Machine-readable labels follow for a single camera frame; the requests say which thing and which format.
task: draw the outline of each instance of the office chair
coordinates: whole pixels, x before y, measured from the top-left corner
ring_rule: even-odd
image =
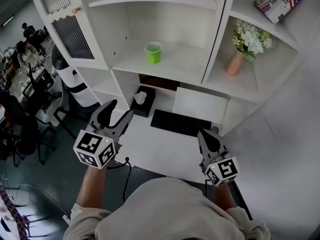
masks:
[[[16,164],[16,154],[23,160],[25,156],[32,155],[36,151],[36,148],[38,149],[39,162],[44,165],[45,161],[41,159],[41,145],[49,147],[52,151],[56,150],[55,147],[43,142],[43,138],[48,131],[54,133],[51,125],[41,133],[38,129],[36,117],[26,114],[17,98],[7,92],[3,91],[0,93],[0,104],[11,115],[14,123],[21,126],[20,135],[13,135],[13,141],[18,140],[13,151],[14,166],[18,166]]]

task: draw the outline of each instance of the green cup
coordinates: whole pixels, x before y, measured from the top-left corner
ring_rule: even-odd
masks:
[[[160,62],[162,45],[159,42],[148,42],[144,46],[144,50],[148,56],[148,60],[151,64]]]

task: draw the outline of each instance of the flower arrangement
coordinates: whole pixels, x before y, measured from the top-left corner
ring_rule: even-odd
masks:
[[[240,19],[235,19],[233,24],[236,29],[232,41],[241,53],[256,58],[255,54],[274,46],[275,41],[269,32]]]

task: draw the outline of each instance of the gray floor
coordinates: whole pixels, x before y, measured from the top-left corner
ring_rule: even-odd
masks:
[[[77,134],[80,129],[84,129],[86,123],[67,116],[65,123],[73,133]],[[61,126],[55,129],[55,134],[47,133],[45,140],[57,146],[52,152],[49,148],[42,146],[41,152],[45,156],[45,164],[38,161],[38,153],[27,156],[19,162],[18,167],[14,167],[12,158],[7,161],[0,161],[0,174],[9,179],[8,187],[11,188],[9,195],[13,197],[14,203],[25,205],[31,203],[37,207],[37,214],[46,217],[50,215],[57,229],[51,234],[50,239],[61,239],[67,224],[61,219],[63,213],[46,195],[28,186],[21,186],[20,190],[32,192],[32,197],[24,198],[24,194],[14,190],[20,184],[31,184],[47,192],[68,214],[74,205],[78,191],[81,187],[82,179],[87,166],[79,162],[74,150],[74,140],[63,130]],[[124,166],[119,169],[110,170],[105,182],[104,208],[113,212],[123,204],[122,194],[126,183],[129,167]],[[128,182],[126,197],[128,197],[141,184],[155,178],[165,177],[151,171],[133,167]],[[204,193],[205,185],[189,182]],[[3,180],[2,185],[7,187],[8,181]],[[208,197],[212,200],[213,189],[208,187]]]

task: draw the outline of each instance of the person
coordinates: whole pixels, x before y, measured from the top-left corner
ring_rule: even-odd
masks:
[[[29,44],[35,47],[37,50],[40,49],[43,52],[43,54],[45,54],[45,49],[40,44],[39,37],[36,33],[34,26],[28,26],[27,23],[24,22],[22,24],[22,28],[24,29],[23,36],[26,38],[26,41],[28,41]]]
[[[34,68],[38,61],[41,61],[39,53],[31,44],[25,44],[20,41],[16,44],[16,49],[18,51],[18,61],[22,69],[29,69],[28,63]]]
[[[176,178],[152,179],[113,213],[102,209],[107,167],[85,173],[64,240],[269,240],[264,222],[249,220],[225,184],[214,203]]]

